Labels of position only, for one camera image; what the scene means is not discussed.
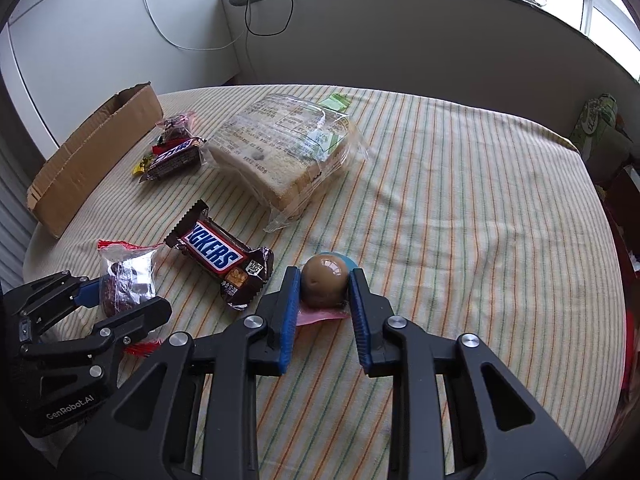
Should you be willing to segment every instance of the snickers wrapper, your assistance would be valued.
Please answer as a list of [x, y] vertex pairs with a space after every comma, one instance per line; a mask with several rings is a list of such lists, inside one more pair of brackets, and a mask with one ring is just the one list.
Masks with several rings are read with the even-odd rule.
[[209, 206], [198, 200], [164, 243], [190, 256], [222, 280], [220, 295], [226, 304], [244, 310], [271, 277], [273, 251], [268, 247], [248, 247], [208, 214]]
[[185, 140], [178, 146], [156, 156], [140, 177], [140, 182], [158, 180], [183, 168], [199, 164], [200, 149], [204, 142], [200, 137], [191, 137], [191, 139]]

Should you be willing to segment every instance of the tablecloth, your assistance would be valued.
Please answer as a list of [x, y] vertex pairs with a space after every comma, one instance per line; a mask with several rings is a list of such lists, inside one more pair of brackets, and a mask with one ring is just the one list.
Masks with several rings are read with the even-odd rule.
[[[314, 199], [296, 224], [263, 232], [265, 208], [215, 168], [138, 183], [130, 169], [155, 129], [105, 177], [60, 240], [36, 230], [25, 280], [63, 269], [93, 278], [98, 238], [155, 244], [202, 198], [228, 231], [273, 248], [268, 292], [288, 265], [339, 251], [359, 262], [371, 290], [398, 314], [449, 338], [477, 333], [591, 463], [620, 390], [623, 293], [609, 226], [566, 139], [518, 117], [365, 89], [222, 87], [159, 99], [165, 115], [194, 110], [197, 134], [210, 137], [270, 92], [318, 101], [334, 91], [352, 99], [348, 113], [370, 159]], [[224, 307], [218, 282], [193, 261], [169, 248], [159, 260], [158, 293], [174, 309], [163, 337], [219, 332], [240, 315]], [[79, 308], [56, 335], [85, 335], [96, 316], [98, 309]], [[120, 380], [136, 362], [124, 360]], [[300, 328], [288, 373], [258, 380], [260, 478], [386, 478], [390, 400], [389, 378], [363, 375], [348, 320]]]

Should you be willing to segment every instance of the metal screw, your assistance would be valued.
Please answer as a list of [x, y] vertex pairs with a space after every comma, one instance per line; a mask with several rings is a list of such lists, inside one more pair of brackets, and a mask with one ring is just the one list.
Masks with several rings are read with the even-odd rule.
[[247, 328], [258, 328], [263, 323], [264, 320], [260, 316], [247, 316], [244, 318], [244, 326]]
[[469, 348], [475, 348], [480, 344], [480, 339], [476, 334], [463, 334], [460, 336], [460, 341]]
[[406, 319], [402, 316], [390, 316], [386, 322], [392, 328], [404, 328], [406, 326]]
[[169, 344], [172, 346], [186, 345], [189, 340], [189, 335], [186, 332], [176, 332], [169, 337]]

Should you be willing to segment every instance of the cardboard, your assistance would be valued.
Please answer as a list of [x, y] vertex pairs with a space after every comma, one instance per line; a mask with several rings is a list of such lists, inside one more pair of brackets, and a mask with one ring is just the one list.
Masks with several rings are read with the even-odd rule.
[[150, 83], [114, 95], [42, 167], [27, 192], [29, 210], [60, 238], [100, 181], [160, 120]]

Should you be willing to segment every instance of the egg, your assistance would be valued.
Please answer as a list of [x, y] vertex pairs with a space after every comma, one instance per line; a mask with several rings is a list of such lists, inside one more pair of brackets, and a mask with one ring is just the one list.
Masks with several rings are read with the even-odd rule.
[[316, 254], [302, 268], [301, 299], [310, 308], [339, 308], [348, 277], [347, 265], [341, 258]]

